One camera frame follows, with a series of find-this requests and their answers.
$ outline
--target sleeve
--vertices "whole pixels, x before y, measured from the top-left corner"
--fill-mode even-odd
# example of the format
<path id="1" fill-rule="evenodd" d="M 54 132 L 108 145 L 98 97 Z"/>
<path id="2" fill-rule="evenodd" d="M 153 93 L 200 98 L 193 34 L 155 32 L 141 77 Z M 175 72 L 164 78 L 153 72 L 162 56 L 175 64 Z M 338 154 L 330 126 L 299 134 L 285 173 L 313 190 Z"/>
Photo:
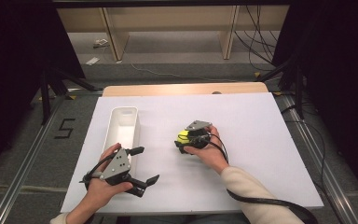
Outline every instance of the sleeve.
<path id="1" fill-rule="evenodd" d="M 68 216 L 68 213 L 62 213 L 59 216 L 53 218 L 50 221 L 50 224 L 66 224 L 66 216 Z"/>
<path id="2" fill-rule="evenodd" d="M 276 199 L 256 178 L 240 168 L 229 166 L 221 173 L 226 188 L 242 197 Z M 240 203 L 252 224 L 303 223 L 290 209 L 279 205 Z"/>

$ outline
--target person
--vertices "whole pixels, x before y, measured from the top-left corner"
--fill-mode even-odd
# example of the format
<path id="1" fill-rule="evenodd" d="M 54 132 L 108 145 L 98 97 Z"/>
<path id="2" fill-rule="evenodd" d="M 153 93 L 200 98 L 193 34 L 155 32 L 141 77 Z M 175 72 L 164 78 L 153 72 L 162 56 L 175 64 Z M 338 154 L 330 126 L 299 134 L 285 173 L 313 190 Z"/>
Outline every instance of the person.
<path id="1" fill-rule="evenodd" d="M 212 135 L 211 142 L 217 144 L 218 146 L 222 146 L 222 143 L 219 140 L 219 132 L 214 126 L 211 125 L 207 127 L 206 131 Z M 110 155 L 113 151 L 119 149 L 120 147 L 120 144 L 115 144 L 110 147 L 104 152 L 101 159 Z M 198 156 L 203 163 L 214 169 L 221 176 L 226 188 L 231 192 L 242 197 L 275 199 L 275 196 L 270 193 L 256 178 L 241 168 L 230 166 L 225 160 L 222 152 L 213 145 L 209 144 L 203 149 L 185 147 L 184 150 L 190 154 Z M 103 171 L 106 166 L 107 164 L 103 164 L 99 171 Z M 89 184 L 89 191 L 79 205 L 70 213 L 60 214 L 59 216 L 53 218 L 50 221 L 50 224 L 84 223 L 99 208 L 107 205 L 113 196 L 130 188 L 132 188 L 132 185 L 128 182 L 110 186 L 105 181 L 94 178 Z M 299 219 L 289 208 L 285 206 L 240 202 L 239 204 L 242 212 L 252 224 L 303 223 L 301 219 Z M 141 217 L 134 217 L 133 221 L 143 223 Z"/>

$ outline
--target white board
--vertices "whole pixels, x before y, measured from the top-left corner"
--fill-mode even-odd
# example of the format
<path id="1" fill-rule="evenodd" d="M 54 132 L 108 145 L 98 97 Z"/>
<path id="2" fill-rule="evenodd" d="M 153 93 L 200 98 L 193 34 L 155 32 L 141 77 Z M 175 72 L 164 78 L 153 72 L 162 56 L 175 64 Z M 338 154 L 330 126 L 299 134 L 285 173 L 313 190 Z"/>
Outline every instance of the white board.
<path id="1" fill-rule="evenodd" d="M 136 177 L 160 175 L 143 198 L 123 193 L 100 213 L 168 215 L 240 211 L 220 176 L 196 156 L 183 155 L 174 144 L 192 121 L 210 121 L 220 132 L 230 165 L 254 175 L 278 199 L 308 208 L 323 203 L 312 184 L 281 113 L 270 93 L 186 96 L 101 97 L 95 107 L 62 212 L 71 211 L 85 195 L 78 183 L 101 156 L 111 110 L 138 108 L 141 132 Z"/>

